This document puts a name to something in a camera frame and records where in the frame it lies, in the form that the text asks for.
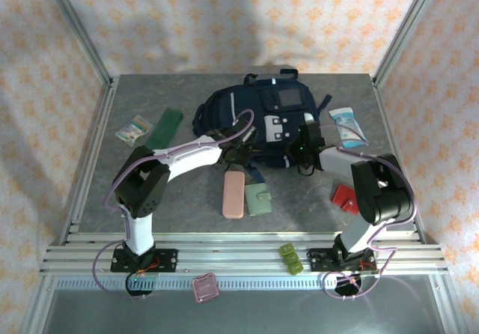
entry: navy blue backpack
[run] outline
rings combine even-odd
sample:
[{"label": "navy blue backpack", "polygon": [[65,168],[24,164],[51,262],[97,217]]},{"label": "navy blue backpack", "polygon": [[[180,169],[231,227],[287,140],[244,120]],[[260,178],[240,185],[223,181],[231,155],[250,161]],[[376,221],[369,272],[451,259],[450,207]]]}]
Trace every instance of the navy blue backpack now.
[{"label": "navy blue backpack", "polygon": [[298,70],[283,69],[280,74],[292,76],[256,80],[257,75],[250,73],[241,85],[213,93],[196,111],[195,134],[202,136],[210,130],[230,127],[238,113],[250,108],[258,132],[250,163],[275,168],[294,166],[284,149],[298,136],[300,124],[319,120],[320,111],[332,97],[327,94],[317,107],[309,88],[298,81]]}]

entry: red object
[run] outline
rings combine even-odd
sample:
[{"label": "red object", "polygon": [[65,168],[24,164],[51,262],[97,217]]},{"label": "red object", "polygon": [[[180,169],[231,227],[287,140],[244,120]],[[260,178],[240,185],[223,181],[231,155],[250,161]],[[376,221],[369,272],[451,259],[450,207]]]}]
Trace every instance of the red object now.
[{"label": "red object", "polygon": [[359,214],[356,192],[353,188],[340,184],[331,201],[345,212],[352,213],[355,216]]}]

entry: green wallet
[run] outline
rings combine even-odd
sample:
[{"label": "green wallet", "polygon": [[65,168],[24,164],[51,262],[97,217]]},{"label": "green wallet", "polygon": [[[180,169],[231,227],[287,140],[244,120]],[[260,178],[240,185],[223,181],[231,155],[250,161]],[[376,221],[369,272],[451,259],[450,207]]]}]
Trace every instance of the green wallet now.
[{"label": "green wallet", "polygon": [[245,186],[249,216],[260,216],[272,212],[271,194],[265,183]]}]

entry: orange floral pattern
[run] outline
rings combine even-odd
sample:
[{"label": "orange floral pattern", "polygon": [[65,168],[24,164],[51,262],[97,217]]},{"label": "orange floral pattern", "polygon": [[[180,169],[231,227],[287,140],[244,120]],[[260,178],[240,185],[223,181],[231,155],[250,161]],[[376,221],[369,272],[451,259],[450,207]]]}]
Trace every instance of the orange floral pattern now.
[{"label": "orange floral pattern", "polygon": [[281,65],[309,73],[374,74],[412,3],[412,0],[71,1],[113,76],[244,73],[273,70]]},{"label": "orange floral pattern", "polygon": [[0,0],[0,13],[0,332],[13,334],[64,223],[102,84],[54,0]]},{"label": "orange floral pattern", "polygon": [[443,245],[471,333],[479,327],[477,18],[478,0],[435,0],[381,87],[422,193],[425,229]]}]

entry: gray floor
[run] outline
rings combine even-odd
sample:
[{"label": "gray floor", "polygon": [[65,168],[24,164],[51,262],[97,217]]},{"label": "gray floor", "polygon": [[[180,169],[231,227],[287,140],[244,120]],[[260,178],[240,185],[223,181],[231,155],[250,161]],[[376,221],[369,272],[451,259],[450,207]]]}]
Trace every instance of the gray floor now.
[{"label": "gray floor", "polygon": [[[327,110],[351,106],[364,134],[370,141],[366,153],[388,153],[387,135],[379,107],[367,74],[303,74],[299,79],[310,88],[317,104],[325,94],[333,99]],[[136,115],[155,124],[167,106],[184,114],[171,145],[189,142],[192,118],[198,105],[214,91],[241,83],[239,75],[128,75],[121,76],[109,121],[98,156],[97,167],[80,225],[83,232],[123,231],[122,221],[102,206],[113,178],[131,154],[132,148],[115,133]],[[321,124],[332,124],[328,112],[320,116]],[[326,141],[339,140],[336,129],[324,130]],[[144,144],[147,137],[137,144]],[[354,216],[330,202],[339,181],[330,174],[316,173],[302,177],[295,168],[262,168],[273,197],[274,212],[240,220],[226,220],[221,215],[223,177],[221,168],[203,167],[174,179],[168,184],[159,209],[153,217],[155,232],[276,232],[340,231]]]},{"label": "gray floor", "polygon": [[197,304],[191,291],[163,291],[132,303],[96,291],[56,291],[44,334],[440,334],[427,276],[385,276],[365,298],[318,291],[223,291]]}]

